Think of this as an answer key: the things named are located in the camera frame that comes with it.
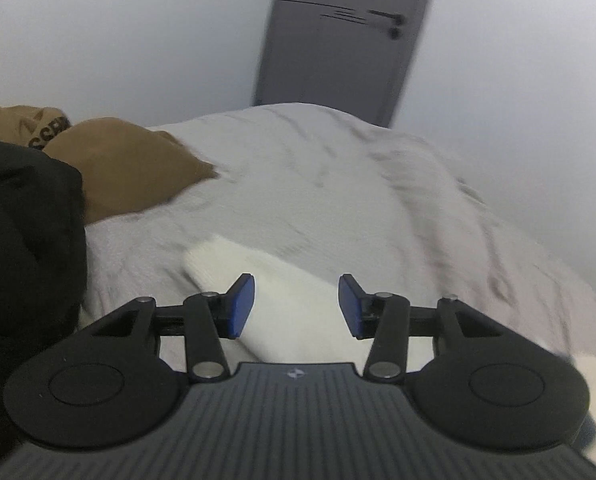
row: metal screw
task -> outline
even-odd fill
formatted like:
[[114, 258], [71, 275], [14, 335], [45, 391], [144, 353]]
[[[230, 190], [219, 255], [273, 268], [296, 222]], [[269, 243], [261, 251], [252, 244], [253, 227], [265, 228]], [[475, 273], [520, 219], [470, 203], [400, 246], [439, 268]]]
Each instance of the metal screw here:
[[193, 365], [191, 368], [196, 377], [202, 379], [215, 379], [220, 377], [224, 372], [224, 367], [216, 361], [201, 361]]
[[369, 373], [379, 379], [391, 379], [400, 375], [402, 370], [395, 363], [379, 361], [369, 367]]

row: gray door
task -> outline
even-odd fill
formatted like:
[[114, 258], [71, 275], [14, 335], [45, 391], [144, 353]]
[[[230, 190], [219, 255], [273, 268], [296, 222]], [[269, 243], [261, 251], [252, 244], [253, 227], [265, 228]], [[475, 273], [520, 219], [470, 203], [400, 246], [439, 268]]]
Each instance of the gray door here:
[[255, 103], [313, 103], [388, 125], [426, 5], [276, 0]]

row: black jacket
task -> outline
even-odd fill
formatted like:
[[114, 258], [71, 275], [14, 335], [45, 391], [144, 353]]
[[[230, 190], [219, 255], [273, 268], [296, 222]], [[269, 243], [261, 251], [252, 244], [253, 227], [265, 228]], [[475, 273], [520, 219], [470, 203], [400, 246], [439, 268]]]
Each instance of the black jacket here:
[[78, 170], [0, 142], [0, 431], [6, 377], [76, 326], [87, 283], [83, 217]]

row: gray gripper base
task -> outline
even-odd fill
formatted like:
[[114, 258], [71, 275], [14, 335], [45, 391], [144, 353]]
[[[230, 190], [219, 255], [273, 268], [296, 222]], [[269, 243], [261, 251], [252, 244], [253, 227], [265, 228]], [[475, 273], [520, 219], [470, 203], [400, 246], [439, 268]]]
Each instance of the gray gripper base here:
[[568, 446], [462, 446], [428, 427], [398, 388], [362, 380], [351, 364], [243, 364], [228, 381], [193, 387], [151, 434], [96, 452], [27, 442], [0, 479], [590, 480], [596, 468]]

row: wall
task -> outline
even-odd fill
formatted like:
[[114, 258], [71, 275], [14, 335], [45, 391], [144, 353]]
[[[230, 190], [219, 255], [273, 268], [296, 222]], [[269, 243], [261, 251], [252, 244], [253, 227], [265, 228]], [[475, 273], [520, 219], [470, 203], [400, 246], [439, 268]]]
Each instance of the wall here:
[[0, 104], [153, 126], [251, 104], [271, 0], [0, 0]]
[[392, 126], [596, 287], [596, 0], [433, 0]]

